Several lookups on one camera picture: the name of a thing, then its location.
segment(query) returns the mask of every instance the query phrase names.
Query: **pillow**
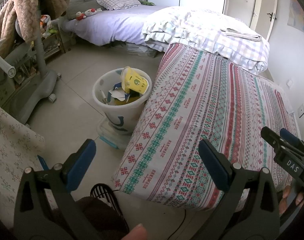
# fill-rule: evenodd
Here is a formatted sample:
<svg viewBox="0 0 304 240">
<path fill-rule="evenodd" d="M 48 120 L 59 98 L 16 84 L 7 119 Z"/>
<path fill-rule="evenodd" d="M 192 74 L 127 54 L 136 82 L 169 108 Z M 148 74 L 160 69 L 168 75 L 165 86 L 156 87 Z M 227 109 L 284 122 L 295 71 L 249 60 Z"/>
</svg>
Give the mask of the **pillow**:
<svg viewBox="0 0 304 240">
<path fill-rule="evenodd" d="M 139 6 L 138 0 L 97 0 L 98 4 L 108 10 L 119 10 Z"/>
</svg>

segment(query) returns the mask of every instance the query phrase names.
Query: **brown blanket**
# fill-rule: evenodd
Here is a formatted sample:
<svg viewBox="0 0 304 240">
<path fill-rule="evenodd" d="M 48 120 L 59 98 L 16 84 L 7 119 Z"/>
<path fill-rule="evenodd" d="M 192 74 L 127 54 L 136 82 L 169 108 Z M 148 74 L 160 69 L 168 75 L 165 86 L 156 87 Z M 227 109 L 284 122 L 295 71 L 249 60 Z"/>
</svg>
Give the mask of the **brown blanket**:
<svg viewBox="0 0 304 240">
<path fill-rule="evenodd" d="M 6 38 L 0 48 L 0 56 L 5 58 L 11 51 L 15 39 L 15 24 L 18 18 L 20 31 L 26 42 L 36 39 L 40 29 L 37 19 L 39 0 L 9 0 L 0 12 L 0 39 Z M 69 0 L 41 0 L 43 14 L 57 19 L 65 13 Z"/>
</svg>

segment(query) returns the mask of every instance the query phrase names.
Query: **plastic storage box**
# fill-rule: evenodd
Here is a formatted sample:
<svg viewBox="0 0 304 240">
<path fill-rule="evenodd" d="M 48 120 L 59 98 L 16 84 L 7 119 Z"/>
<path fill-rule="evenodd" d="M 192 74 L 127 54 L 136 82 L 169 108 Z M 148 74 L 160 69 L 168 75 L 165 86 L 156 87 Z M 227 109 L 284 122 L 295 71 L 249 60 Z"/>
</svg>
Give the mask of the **plastic storage box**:
<svg viewBox="0 0 304 240">
<path fill-rule="evenodd" d="M 106 142 L 115 149 L 120 149 L 123 151 L 125 151 L 131 139 L 131 135 L 121 135 L 115 132 L 106 117 L 99 122 L 97 131 L 102 141 Z"/>
<path fill-rule="evenodd" d="M 142 56 L 142 57 L 155 57 L 157 50 L 151 49 L 148 46 L 136 45 L 126 42 L 128 54 Z"/>
</svg>

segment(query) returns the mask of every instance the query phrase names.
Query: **wall socket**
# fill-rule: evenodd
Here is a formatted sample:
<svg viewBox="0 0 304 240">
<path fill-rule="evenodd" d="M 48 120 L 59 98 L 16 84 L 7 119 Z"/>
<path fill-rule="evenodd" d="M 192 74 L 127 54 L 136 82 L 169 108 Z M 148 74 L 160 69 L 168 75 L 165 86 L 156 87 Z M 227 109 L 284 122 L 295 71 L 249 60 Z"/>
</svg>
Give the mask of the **wall socket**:
<svg viewBox="0 0 304 240">
<path fill-rule="evenodd" d="M 302 104 L 299 108 L 298 108 L 298 116 L 299 118 L 301 118 L 304 114 L 304 104 Z"/>
</svg>

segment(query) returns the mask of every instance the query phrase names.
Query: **caster wheel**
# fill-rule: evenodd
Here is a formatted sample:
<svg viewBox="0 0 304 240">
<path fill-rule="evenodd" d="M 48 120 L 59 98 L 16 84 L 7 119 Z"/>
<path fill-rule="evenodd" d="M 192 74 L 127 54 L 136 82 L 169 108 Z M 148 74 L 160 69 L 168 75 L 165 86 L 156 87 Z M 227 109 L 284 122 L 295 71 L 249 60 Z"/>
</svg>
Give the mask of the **caster wheel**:
<svg viewBox="0 0 304 240">
<path fill-rule="evenodd" d="M 62 74 L 61 73 L 58 73 L 57 76 L 56 76 L 56 80 L 60 80 L 62 77 Z"/>
<path fill-rule="evenodd" d="M 48 97 L 48 100 L 49 100 L 50 103 L 54 103 L 55 100 L 56 100 L 55 94 L 51 94 L 51 95 Z"/>
</svg>

